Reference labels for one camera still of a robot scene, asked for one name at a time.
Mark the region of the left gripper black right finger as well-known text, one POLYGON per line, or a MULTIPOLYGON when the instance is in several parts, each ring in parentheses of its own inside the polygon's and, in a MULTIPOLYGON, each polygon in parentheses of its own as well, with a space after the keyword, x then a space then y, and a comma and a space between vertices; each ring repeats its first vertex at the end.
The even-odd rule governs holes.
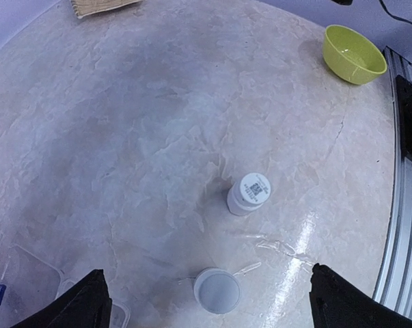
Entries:
POLYGON ((323 264, 312 267, 310 305, 315 328, 412 327, 412 320, 377 303, 323 264))

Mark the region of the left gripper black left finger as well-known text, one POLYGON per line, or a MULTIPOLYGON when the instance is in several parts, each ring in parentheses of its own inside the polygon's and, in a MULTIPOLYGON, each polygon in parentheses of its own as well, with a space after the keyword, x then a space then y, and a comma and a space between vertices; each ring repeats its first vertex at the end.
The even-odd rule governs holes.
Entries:
POLYGON ((94 269, 72 288, 15 327, 108 327, 112 299, 102 269, 94 269))

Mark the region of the clear plastic pill organizer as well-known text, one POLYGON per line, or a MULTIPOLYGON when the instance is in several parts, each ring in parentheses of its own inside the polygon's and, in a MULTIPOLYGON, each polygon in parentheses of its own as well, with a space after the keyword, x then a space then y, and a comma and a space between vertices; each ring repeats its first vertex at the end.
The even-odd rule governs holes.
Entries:
MULTIPOLYGON (((10 247, 0 276, 0 327, 15 327, 15 324, 54 302, 76 283, 64 279, 60 270, 22 247, 10 247)), ((130 317, 130 310, 112 299, 108 327, 126 327, 130 317)))

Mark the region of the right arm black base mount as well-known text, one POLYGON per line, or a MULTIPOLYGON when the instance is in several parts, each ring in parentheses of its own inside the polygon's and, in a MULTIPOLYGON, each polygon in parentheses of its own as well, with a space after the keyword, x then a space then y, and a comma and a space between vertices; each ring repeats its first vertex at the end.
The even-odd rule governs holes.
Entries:
POLYGON ((412 83, 401 75, 396 76, 395 82, 402 155, 412 161, 412 83))

